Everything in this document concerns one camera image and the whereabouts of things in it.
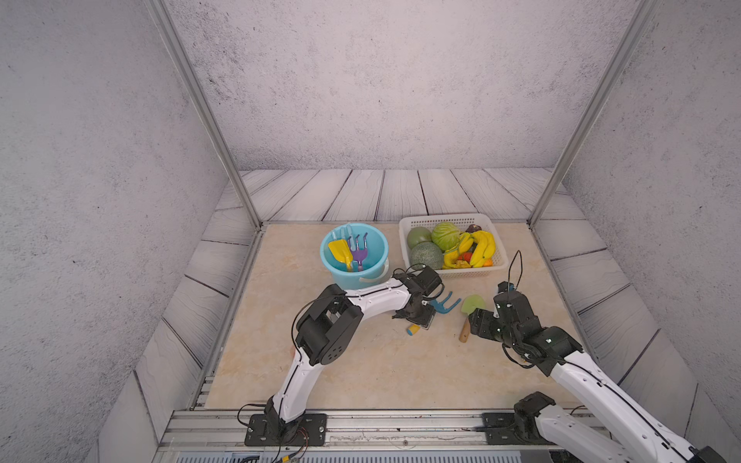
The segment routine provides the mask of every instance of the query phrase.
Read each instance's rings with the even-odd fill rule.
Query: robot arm
[[[530,437],[561,445],[584,462],[725,463],[711,448],[695,449],[644,410],[564,330],[542,327],[528,298],[508,282],[499,285],[494,304],[496,313],[476,309],[469,316],[471,334],[501,342],[508,357],[510,348],[527,362],[523,367],[538,367],[553,378],[576,396],[622,447],[575,422],[541,393],[521,401],[519,412],[515,406],[524,422],[522,429]]]
[[[296,354],[280,391],[268,400],[268,425],[279,436],[293,433],[319,375],[348,348],[364,320],[393,311],[392,318],[428,326],[435,310],[427,301],[441,284],[437,272],[424,267],[362,290],[326,287],[296,323]]]

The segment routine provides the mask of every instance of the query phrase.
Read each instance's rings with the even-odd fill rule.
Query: wooden handle
[[[461,335],[458,336],[458,340],[461,342],[466,342],[468,340],[468,335],[471,334],[471,323],[468,321],[468,317],[465,319],[465,323],[463,324],[463,329],[461,330]]]

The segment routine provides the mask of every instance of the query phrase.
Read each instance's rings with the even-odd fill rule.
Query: beige tabletop
[[[271,224],[247,283],[216,371],[206,408],[237,409],[277,392],[293,359],[290,325],[296,312],[333,283],[319,259],[319,244],[336,225]],[[404,267],[395,224],[376,224],[388,239],[391,268]],[[519,286],[544,327],[557,325],[579,339],[526,224],[496,224],[507,254],[520,249],[525,274]],[[519,271],[519,263],[513,274]],[[496,285],[507,270],[444,279],[449,302],[479,294],[492,310]],[[310,409],[512,408],[541,391],[564,408],[580,403],[537,368],[510,363],[498,342],[458,340],[465,320],[458,307],[436,314],[429,330],[406,333],[391,313],[363,321],[350,346],[329,365],[311,393]]]

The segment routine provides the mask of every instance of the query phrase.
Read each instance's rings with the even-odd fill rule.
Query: bucket handle
[[[383,271],[381,272],[381,276],[378,278],[363,278],[360,277],[361,283],[378,283],[381,280],[383,280],[383,276],[388,272],[388,259],[386,259],[386,262],[383,264]]]

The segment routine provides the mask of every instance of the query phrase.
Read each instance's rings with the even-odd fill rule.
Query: gray wall
[[[636,0],[167,0],[240,169],[547,167]]]
[[[566,178],[741,436],[741,3],[666,0]]]
[[[0,460],[81,461],[226,175],[142,0],[0,4]]]

